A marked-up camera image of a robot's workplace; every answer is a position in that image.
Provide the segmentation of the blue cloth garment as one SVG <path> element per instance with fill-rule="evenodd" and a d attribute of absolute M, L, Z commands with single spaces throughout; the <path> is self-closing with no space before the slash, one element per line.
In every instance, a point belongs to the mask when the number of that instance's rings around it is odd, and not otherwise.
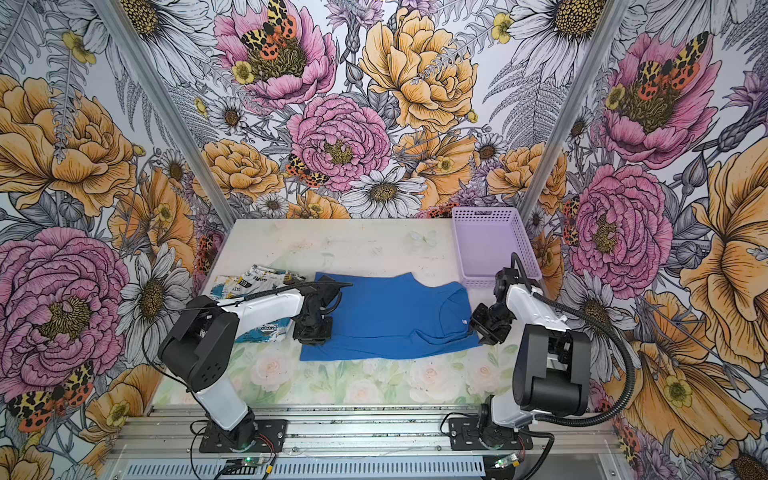
<path fill-rule="evenodd" d="M 302 362 L 412 360 L 480 345 L 469 327 L 468 292 L 457 282 L 429 287 L 410 273 L 329 277 L 347 284 L 332 313 L 331 338 L 319 346 L 304 345 Z"/>

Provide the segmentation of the white teal yellow printed garment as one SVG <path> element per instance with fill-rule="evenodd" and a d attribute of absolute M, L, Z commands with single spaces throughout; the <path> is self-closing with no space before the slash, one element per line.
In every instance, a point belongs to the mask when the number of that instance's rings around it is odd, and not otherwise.
<path fill-rule="evenodd" d="M 292 271 L 278 270 L 259 265 L 251 266 L 239 276 L 216 276 L 209 296 L 215 300 L 241 297 L 246 294 L 271 290 L 305 281 L 306 278 Z M 287 338 L 291 320 L 282 318 L 243 333 L 236 343 L 275 343 Z"/>

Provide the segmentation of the lavender plastic laundry basket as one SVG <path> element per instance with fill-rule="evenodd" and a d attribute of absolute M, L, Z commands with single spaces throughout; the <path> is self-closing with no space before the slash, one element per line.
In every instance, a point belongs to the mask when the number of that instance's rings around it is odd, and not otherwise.
<path fill-rule="evenodd" d="M 512 207 L 454 207 L 452 228 L 461 283 L 491 289 L 495 276 L 517 254 L 530 279 L 542 273 L 518 211 Z"/>

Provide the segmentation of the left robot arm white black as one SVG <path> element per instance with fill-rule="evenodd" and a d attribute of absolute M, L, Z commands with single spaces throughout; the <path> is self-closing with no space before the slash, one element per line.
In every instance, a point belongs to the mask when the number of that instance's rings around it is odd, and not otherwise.
<path fill-rule="evenodd" d="M 332 335 L 332 313 L 347 282 L 323 276 L 241 297 L 191 300 L 158 348 L 161 363 L 203 407 L 206 434 L 218 447 L 245 452 L 271 440 L 259 435 L 250 407 L 236 391 L 227 369 L 235 340 L 273 321 L 289 319 L 293 339 L 302 345 L 325 344 Z"/>

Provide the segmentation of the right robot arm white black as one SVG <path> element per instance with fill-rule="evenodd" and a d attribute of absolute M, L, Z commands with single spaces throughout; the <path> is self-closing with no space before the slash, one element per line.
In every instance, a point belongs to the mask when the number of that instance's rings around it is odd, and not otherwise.
<path fill-rule="evenodd" d="M 566 318 L 539 298 L 542 294 L 523 270 L 506 267 L 496 274 L 496 302 L 480 304 L 472 314 L 470 328 L 482 344 L 501 344 L 515 321 L 523 325 L 511 389 L 489 396 L 480 407 L 479 439 L 489 449 L 509 448 L 520 430 L 542 416 L 586 412 L 589 338 L 571 330 Z"/>

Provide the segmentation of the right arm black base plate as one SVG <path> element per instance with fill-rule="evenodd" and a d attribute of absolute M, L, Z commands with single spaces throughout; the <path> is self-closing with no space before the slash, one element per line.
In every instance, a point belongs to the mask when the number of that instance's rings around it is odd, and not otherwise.
<path fill-rule="evenodd" d="M 523 451 L 533 447 L 530 438 L 513 429 L 482 423 L 476 415 L 451 413 L 439 427 L 453 451 Z"/>

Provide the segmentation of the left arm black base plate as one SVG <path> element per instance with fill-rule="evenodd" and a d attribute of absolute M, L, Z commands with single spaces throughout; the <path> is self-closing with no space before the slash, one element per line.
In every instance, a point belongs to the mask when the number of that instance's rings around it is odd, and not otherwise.
<path fill-rule="evenodd" d="M 206 454 L 279 453 L 286 439 L 286 420 L 245 419 L 231 431 L 208 421 L 198 451 Z"/>

